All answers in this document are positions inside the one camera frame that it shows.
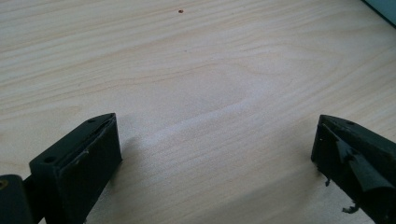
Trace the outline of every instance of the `light wood surface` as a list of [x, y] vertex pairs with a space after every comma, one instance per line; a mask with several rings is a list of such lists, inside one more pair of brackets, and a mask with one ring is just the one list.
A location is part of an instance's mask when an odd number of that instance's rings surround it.
[[320, 114], [396, 141], [395, 71], [359, 0], [1, 1], [0, 174], [116, 112], [89, 224], [373, 223], [309, 157]]

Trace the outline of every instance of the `wooden table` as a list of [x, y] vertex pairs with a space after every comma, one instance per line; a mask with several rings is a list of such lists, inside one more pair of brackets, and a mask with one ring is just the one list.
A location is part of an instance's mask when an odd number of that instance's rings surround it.
[[395, 71], [359, 0], [1, 1], [0, 171], [116, 112], [89, 224], [373, 223], [310, 152], [320, 114], [395, 141]]

